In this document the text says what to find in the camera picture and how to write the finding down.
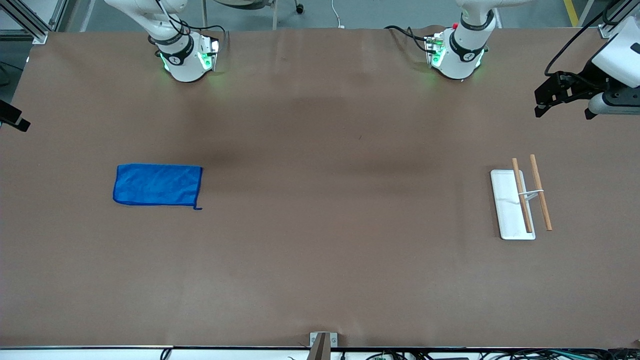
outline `wooden chopstick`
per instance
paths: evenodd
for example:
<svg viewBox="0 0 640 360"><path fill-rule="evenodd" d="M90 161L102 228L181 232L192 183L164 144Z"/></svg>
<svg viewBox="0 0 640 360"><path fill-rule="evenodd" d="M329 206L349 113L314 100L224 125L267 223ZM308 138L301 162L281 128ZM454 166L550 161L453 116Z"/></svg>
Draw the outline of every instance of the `wooden chopstick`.
<svg viewBox="0 0 640 360"><path fill-rule="evenodd" d="M524 226L528 233L533 233L531 227L531 219L529 218L529 208L527 207L527 201L525 200L524 188L522 186L522 179L520 178L520 167L518 167L518 159L512 158L511 164L513 165L513 174L516 177L516 186L518 187L518 198L520 198L520 209L522 210L522 216L524 217Z"/></svg>
<svg viewBox="0 0 640 360"><path fill-rule="evenodd" d="M536 156L531 154L529 159L531 160L531 172L533 172L533 181L536 184L536 190L542 190L542 182L540 181L540 173L538 172ZM549 217L549 209L547 208L545 192L538 192L538 198L540 199L540 207L542 208L542 217L545 219L545 227L547 228L547 231L551 231L553 230L553 227L551 226L551 218Z"/></svg>

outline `blue microfiber cloth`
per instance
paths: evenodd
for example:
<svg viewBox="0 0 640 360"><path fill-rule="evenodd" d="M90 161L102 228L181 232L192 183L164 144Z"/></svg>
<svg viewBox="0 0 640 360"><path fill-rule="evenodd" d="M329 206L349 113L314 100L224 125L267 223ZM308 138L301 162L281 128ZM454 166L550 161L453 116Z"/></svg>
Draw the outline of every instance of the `blue microfiber cloth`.
<svg viewBox="0 0 640 360"><path fill-rule="evenodd" d="M180 205L196 210L202 167L189 165L118 165L113 200L125 205Z"/></svg>

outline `white tray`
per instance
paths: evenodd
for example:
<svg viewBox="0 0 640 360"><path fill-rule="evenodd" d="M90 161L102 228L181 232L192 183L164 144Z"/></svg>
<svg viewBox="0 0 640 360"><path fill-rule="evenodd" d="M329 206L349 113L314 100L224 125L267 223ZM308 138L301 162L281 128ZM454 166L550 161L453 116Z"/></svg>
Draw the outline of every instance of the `white tray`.
<svg viewBox="0 0 640 360"><path fill-rule="evenodd" d="M520 171L522 179L522 187L526 191L527 187L524 183L524 175ZM498 226L500 227L500 237L504 240L534 240L536 231L527 233L522 217L522 209L520 208L520 200L518 198L518 187L513 170L492 170L491 184L493 187L493 199L495 200L495 210L498 213ZM531 208L527 201L527 209L529 210L529 220L533 228L533 219L531 218Z"/></svg>

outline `chair leg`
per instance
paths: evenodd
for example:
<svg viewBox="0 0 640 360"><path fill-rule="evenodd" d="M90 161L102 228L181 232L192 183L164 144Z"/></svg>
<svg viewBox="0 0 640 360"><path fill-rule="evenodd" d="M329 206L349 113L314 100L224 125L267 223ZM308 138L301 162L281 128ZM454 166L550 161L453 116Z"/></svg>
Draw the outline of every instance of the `chair leg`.
<svg viewBox="0 0 640 360"><path fill-rule="evenodd" d="M207 18L207 0L202 0L202 27L209 26L209 19Z"/></svg>
<svg viewBox="0 0 640 360"><path fill-rule="evenodd" d="M271 28L275 30L278 28L278 0L273 0L271 8L273 9L273 25Z"/></svg>
<svg viewBox="0 0 640 360"><path fill-rule="evenodd" d="M296 3L297 13L303 13L305 11L305 7L298 0L293 0L293 2Z"/></svg>

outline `green led light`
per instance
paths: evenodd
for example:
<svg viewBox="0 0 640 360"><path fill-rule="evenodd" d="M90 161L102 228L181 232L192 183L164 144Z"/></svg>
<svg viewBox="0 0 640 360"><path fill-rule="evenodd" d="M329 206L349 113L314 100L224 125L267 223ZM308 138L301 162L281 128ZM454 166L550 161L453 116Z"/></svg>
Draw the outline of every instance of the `green led light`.
<svg viewBox="0 0 640 360"><path fill-rule="evenodd" d="M478 61L476 62L476 67L480 66L480 61L482 60L482 55L484 55L484 50L482 50L480 52L480 55L478 55Z"/></svg>
<svg viewBox="0 0 640 360"><path fill-rule="evenodd" d="M169 66L167 66L166 61L164 60L164 56L160 53L160 59L162 59L162 63L164 64L164 69L169 71Z"/></svg>
<svg viewBox="0 0 640 360"><path fill-rule="evenodd" d="M431 60L431 64L434 67L439 67L440 64L442 63L442 58L444 58L446 51L445 51L445 47L442 46L438 49L438 52L436 54L433 55L433 59Z"/></svg>
<svg viewBox="0 0 640 360"><path fill-rule="evenodd" d="M208 54L201 54L198 53L199 55L199 59L200 59L200 63L202 63L202 67L205 70L209 70L211 69L212 65L211 65L211 57Z"/></svg>

